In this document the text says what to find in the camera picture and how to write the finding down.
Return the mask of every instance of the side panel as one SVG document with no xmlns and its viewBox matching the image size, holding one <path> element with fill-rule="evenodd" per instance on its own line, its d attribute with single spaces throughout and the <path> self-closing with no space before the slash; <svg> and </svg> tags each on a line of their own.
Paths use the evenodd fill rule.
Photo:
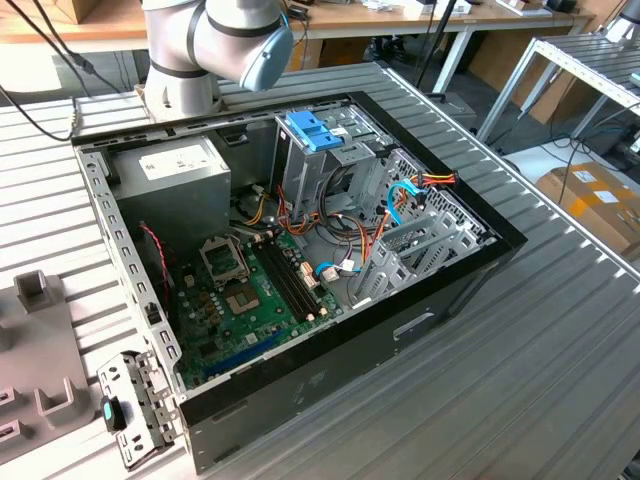
<svg viewBox="0 0 640 480">
<path fill-rule="evenodd" d="M 196 471 L 210 468 L 369 372 L 451 317 L 515 254 L 509 252 L 187 430 Z"/>
</svg>

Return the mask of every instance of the blue tab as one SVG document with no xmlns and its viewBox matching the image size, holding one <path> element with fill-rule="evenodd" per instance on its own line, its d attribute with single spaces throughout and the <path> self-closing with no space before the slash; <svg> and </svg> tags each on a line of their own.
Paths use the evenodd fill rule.
<svg viewBox="0 0 640 480">
<path fill-rule="evenodd" d="M 344 145 L 344 140 L 333 135 L 324 122 L 311 112 L 289 113 L 287 120 L 313 152 Z"/>
<path fill-rule="evenodd" d="M 111 420 L 111 417 L 113 415 L 113 412 L 111 411 L 111 405 L 109 405 L 108 403 L 104 404 L 104 419 L 105 420 Z"/>
</svg>

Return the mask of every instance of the metal workbench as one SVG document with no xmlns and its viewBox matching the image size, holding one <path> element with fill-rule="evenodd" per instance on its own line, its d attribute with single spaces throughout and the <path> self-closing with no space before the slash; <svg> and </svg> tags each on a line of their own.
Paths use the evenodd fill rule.
<svg viewBox="0 0 640 480">
<path fill-rule="evenodd" d="M 600 34 L 534 38 L 480 128 L 478 132 L 480 141 L 484 142 L 489 138 L 500 115 L 537 55 L 549 60 L 549 65 L 522 105 L 523 111 L 528 111 L 558 69 L 563 69 L 602 93 L 600 99 L 574 130 L 572 135 L 574 138 L 577 138 L 589 125 L 608 99 L 640 115 L 640 87 L 629 80 L 632 73 L 640 72 L 640 44 L 625 50 Z"/>
<path fill-rule="evenodd" d="M 391 70 L 303 71 L 262 94 L 222 85 L 233 109 L 350 90 L 369 93 L 529 242 L 463 314 L 208 478 L 615 478 L 640 447 L 638 274 Z M 133 94 L 81 108 L 85 133 L 148 121 Z M 29 110 L 49 129 L 67 126 L 68 102 Z M 141 340 L 71 148 L 12 109 L 0 125 L 0 282 L 36 267 L 63 277 L 97 411 L 96 368 Z M 127 477 L 96 418 L 0 478 Z M 128 478 L 144 476 L 195 474 L 178 443 Z"/>
</svg>

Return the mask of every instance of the computer chassis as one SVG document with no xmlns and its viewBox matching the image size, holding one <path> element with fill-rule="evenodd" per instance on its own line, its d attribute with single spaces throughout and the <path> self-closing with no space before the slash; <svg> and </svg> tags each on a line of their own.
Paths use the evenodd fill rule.
<svg viewBox="0 0 640 480">
<path fill-rule="evenodd" d="M 458 179 L 455 185 L 447 187 L 446 195 L 455 199 L 456 205 L 463 210 L 472 212 L 482 230 L 491 233 L 491 242 L 456 262 L 441 258 L 440 268 L 427 278 L 416 278 L 406 288 L 390 291 L 392 275 L 380 277 L 387 281 L 384 288 L 380 282 L 372 283 L 370 275 L 388 266 L 389 253 L 404 238 L 401 230 L 391 229 L 373 247 L 370 265 L 366 269 L 363 265 L 363 271 L 371 270 L 370 275 L 362 275 L 355 286 L 354 296 L 364 295 L 368 297 L 367 301 L 345 312 L 339 321 L 329 322 L 305 335 L 304 339 L 298 338 L 260 355 L 250 365 L 186 389 L 175 373 L 180 346 L 108 184 L 108 152 L 257 120 L 278 118 L 282 121 L 290 112 L 313 111 L 321 115 L 323 111 L 345 105 L 364 112 L 375 122 L 376 128 L 392 138 L 414 161 L 417 159 L 427 171 L 443 175 L 451 173 L 444 163 L 362 92 L 281 103 L 244 112 L 223 112 L 207 118 L 74 140 L 105 243 L 127 291 L 129 310 L 138 334 L 144 337 L 148 346 L 144 352 L 123 352 L 99 371 L 105 395 L 103 414 L 109 429 L 116 433 L 128 470 L 170 447 L 180 435 L 186 437 L 198 473 L 224 460 L 341 386 L 393 358 L 435 326 L 456 315 L 526 242 L 526 237 Z M 281 143 L 275 147 L 276 156 L 278 149 L 283 148 Z M 441 232 L 450 227 L 444 217 L 438 221 Z"/>
</svg>

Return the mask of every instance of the white table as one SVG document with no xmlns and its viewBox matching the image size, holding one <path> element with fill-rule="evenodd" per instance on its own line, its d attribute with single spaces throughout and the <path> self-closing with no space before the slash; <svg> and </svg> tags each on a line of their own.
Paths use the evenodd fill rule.
<svg viewBox="0 0 640 480">
<path fill-rule="evenodd" d="M 528 243 L 456 318 L 246 446 L 204 478 L 614 478 L 640 445 L 640 278 L 397 74 L 375 64 L 287 75 L 232 109 L 364 90 Z M 31 105 L 62 130 L 67 102 Z M 148 122 L 133 94 L 81 101 L 84 131 Z M 141 349 L 71 148 L 0 109 L 0 284 L 63 277 L 96 411 L 96 369 Z M 196 478 L 182 443 L 127 475 L 91 424 L 0 466 L 2 479 Z"/>
</svg>

